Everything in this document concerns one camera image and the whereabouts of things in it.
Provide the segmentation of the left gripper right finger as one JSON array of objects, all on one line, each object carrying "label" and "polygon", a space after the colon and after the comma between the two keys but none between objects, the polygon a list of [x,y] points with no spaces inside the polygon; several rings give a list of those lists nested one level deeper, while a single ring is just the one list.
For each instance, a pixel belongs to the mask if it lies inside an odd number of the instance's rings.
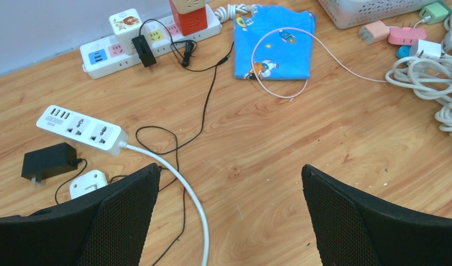
[{"label": "left gripper right finger", "polygon": [[408,209],[305,165],[303,194],[323,265],[452,265],[452,219]]}]

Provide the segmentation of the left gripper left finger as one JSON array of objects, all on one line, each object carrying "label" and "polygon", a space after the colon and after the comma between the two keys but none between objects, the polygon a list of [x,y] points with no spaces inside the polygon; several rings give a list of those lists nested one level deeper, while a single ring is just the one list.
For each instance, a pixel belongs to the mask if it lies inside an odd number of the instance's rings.
[{"label": "left gripper left finger", "polygon": [[0,218],[0,265],[138,265],[159,183],[152,163],[68,202]]}]

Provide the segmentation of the white square plug adapter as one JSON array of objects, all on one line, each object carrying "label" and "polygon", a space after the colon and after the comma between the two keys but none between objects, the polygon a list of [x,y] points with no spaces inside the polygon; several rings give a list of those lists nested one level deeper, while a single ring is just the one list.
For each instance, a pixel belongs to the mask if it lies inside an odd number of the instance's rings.
[{"label": "white square plug adapter", "polygon": [[107,185],[105,173],[99,170],[89,171],[72,180],[69,186],[70,199],[73,200]]}]

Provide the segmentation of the white power strip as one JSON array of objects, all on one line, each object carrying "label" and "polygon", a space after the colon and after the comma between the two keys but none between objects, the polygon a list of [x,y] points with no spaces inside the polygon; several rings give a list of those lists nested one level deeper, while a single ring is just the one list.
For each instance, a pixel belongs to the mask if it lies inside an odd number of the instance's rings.
[{"label": "white power strip", "polygon": [[[172,15],[160,18],[157,22],[151,21],[145,24],[142,33],[148,41],[154,57],[157,58],[173,52],[172,42],[175,43],[175,48],[179,49],[185,46],[187,40],[199,42],[221,33],[222,25],[209,5],[206,5],[206,18],[207,28],[187,36],[181,34]],[[124,52],[114,34],[84,44],[79,50],[83,62],[82,70],[92,79],[98,79],[141,63],[137,52],[133,52],[133,54]]]},{"label": "white power strip", "polygon": [[75,141],[79,144],[106,152],[112,156],[118,156],[122,149],[128,149],[147,155],[157,160],[161,165],[169,169],[182,183],[184,189],[192,199],[203,228],[204,251],[202,265],[208,265],[210,251],[210,232],[204,208],[187,180],[170,163],[159,155],[145,148],[136,147],[128,143],[128,134],[119,125],[112,124],[92,116],[69,110],[57,105],[51,105],[44,110],[36,122],[36,126],[52,134]]}]

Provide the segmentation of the black power adapter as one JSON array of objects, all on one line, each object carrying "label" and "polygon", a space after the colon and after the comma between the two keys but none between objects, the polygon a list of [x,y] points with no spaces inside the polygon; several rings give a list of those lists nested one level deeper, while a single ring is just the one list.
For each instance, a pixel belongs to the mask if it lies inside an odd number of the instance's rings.
[{"label": "black power adapter", "polygon": [[47,178],[77,170],[81,161],[76,149],[63,142],[24,154],[21,177],[41,185]]}]

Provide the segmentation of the white back power strip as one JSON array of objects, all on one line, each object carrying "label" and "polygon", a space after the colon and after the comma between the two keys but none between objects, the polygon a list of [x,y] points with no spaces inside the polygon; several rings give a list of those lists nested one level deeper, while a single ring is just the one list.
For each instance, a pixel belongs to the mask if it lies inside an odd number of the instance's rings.
[{"label": "white back power strip", "polygon": [[[206,5],[206,18],[207,28],[187,36],[181,34],[172,15],[160,18],[157,22],[151,21],[145,24],[142,33],[148,41],[154,57],[157,58],[173,52],[172,42],[175,43],[175,48],[179,49],[185,46],[187,40],[199,42],[221,33],[222,25],[209,5]],[[133,52],[133,54],[124,52],[114,34],[84,44],[79,50],[83,62],[82,70],[92,79],[98,79],[141,63],[137,52]]]}]

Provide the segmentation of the blue cloth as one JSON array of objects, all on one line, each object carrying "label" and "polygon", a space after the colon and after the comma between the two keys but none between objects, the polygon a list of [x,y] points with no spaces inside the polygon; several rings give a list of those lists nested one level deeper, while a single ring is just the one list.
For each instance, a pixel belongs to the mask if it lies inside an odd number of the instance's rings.
[{"label": "blue cloth", "polygon": [[307,80],[317,17],[283,6],[258,6],[251,17],[236,15],[235,78]]}]

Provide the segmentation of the red cube socket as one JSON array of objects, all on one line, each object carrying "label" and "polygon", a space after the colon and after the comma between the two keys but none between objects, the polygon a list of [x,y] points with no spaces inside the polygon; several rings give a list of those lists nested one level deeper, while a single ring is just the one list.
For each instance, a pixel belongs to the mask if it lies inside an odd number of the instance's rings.
[{"label": "red cube socket", "polygon": [[199,32],[208,27],[205,7],[186,14],[180,14],[177,8],[171,5],[171,11],[175,24],[183,36]]}]

